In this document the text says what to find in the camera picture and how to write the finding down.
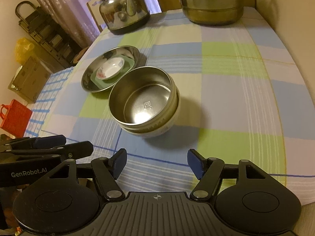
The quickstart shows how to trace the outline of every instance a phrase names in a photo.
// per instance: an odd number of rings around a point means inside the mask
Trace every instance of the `green plate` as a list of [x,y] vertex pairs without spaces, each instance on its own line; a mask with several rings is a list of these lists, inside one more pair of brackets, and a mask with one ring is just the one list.
[[100,89],[106,89],[108,87],[113,86],[121,77],[123,77],[128,71],[130,71],[133,68],[134,65],[133,59],[128,58],[124,55],[116,55],[112,57],[122,57],[125,60],[125,64],[123,65],[123,69],[119,72],[118,75],[108,80],[101,80],[97,78],[96,76],[98,70],[97,68],[91,75],[91,81]]

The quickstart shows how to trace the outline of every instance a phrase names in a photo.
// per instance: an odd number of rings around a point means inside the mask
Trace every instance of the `table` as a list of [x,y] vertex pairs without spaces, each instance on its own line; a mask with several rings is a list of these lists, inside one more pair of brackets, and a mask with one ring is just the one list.
[[[88,65],[121,45],[137,47],[139,66],[165,70],[181,93],[179,119],[161,136],[122,131],[110,116],[109,93],[81,87]],[[230,164],[249,159],[303,205],[315,201],[314,105],[289,52],[254,8],[223,27],[193,24],[176,10],[154,14],[144,28],[123,36],[105,29],[74,69],[58,74],[34,105],[25,135],[91,141],[93,154],[78,162],[125,148],[128,162],[118,179],[124,191],[190,192],[197,180],[186,156],[194,148]]]

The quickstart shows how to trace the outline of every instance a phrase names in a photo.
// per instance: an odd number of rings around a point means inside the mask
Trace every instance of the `wall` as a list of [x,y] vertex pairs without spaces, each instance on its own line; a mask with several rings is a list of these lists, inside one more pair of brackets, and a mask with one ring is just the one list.
[[315,103],[315,0],[257,0],[257,10],[290,52]]
[[[22,37],[31,39],[18,25],[19,19],[15,15],[15,7],[21,1],[24,0],[0,0],[0,105],[10,104],[13,98],[26,104],[23,99],[7,88],[20,66],[14,57],[16,41]],[[36,0],[29,1],[38,6]],[[22,16],[27,16],[32,12],[32,9],[29,9],[27,5],[23,5],[21,12]]]

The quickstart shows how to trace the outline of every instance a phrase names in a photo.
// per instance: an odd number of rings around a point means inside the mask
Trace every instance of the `chair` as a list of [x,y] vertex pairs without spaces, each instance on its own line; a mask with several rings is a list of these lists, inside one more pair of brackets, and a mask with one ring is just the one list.
[[96,25],[100,32],[103,31],[103,28],[101,25],[105,25],[105,21],[103,20],[101,14],[100,14],[100,3],[101,0],[90,0],[86,3]]

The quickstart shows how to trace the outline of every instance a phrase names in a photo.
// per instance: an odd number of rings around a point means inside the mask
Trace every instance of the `red bag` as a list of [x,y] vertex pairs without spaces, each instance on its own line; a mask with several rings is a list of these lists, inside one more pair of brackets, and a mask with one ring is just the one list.
[[[2,112],[3,108],[7,109],[6,114]],[[3,121],[0,128],[16,137],[23,137],[31,115],[30,109],[13,99],[9,106],[1,105],[0,117]]]

